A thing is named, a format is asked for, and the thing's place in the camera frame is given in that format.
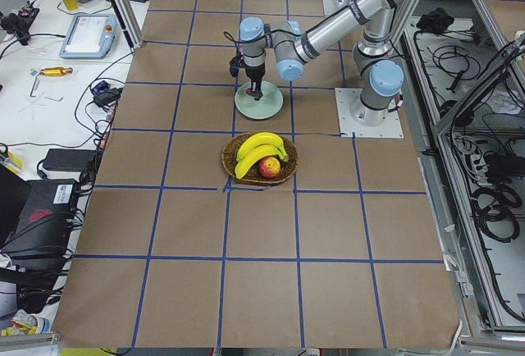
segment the green plate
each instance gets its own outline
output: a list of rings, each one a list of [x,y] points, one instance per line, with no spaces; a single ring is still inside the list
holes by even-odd
[[[262,98],[255,100],[246,93],[250,83],[243,84],[235,94],[235,106],[244,116],[254,120],[265,120],[275,116],[282,107],[282,93],[272,83],[261,83]]]

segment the brown woven bowl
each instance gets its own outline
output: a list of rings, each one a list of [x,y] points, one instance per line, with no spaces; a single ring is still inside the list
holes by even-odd
[[[288,153],[289,160],[288,162],[281,162],[281,171],[276,177],[271,179],[261,177],[257,169],[257,163],[248,170],[248,173],[242,178],[242,180],[239,180],[235,177],[235,166],[237,165],[237,150],[249,136],[255,135],[255,133],[256,132],[249,132],[237,135],[232,140],[230,140],[230,142],[224,147],[224,149],[222,150],[221,159],[222,165],[226,169],[226,172],[235,180],[238,180],[239,182],[245,184],[276,185],[280,184],[281,182],[285,182],[297,170],[297,166],[299,165],[299,155],[297,154],[297,149],[295,148],[294,144],[283,136],[281,136],[281,138],[285,143],[285,150],[286,153]]]

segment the red apple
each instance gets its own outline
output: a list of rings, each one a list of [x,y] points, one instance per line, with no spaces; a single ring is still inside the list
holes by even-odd
[[[264,178],[274,178],[281,171],[281,163],[276,157],[264,157],[259,161],[259,173]]]

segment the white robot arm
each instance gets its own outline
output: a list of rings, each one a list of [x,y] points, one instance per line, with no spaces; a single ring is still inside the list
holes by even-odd
[[[404,74],[392,61],[381,59],[390,50],[393,10],[403,0],[349,0],[314,27],[300,33],[295,21],[264,24],[248,17],[240,24],[243,68],[251,80],[251,94],[261,98],[266,48],[273,48],[277,70],[283,80],[294,81],[304,73],[304,65],[316,59],[334,43],[365,25],[364,35],[354,50],[354,60],[363,77],[359,121],[378,125],[392,97],[399,91]]]

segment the bunch of bananas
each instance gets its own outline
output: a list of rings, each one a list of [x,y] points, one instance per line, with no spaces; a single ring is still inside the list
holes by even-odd
[[[242,179],[248,170],[264,157],[279,157],[282,162],[288,162],[283,139],[272,132],[259,132],[251,135],[237,150],[237,166],[235,177]]]

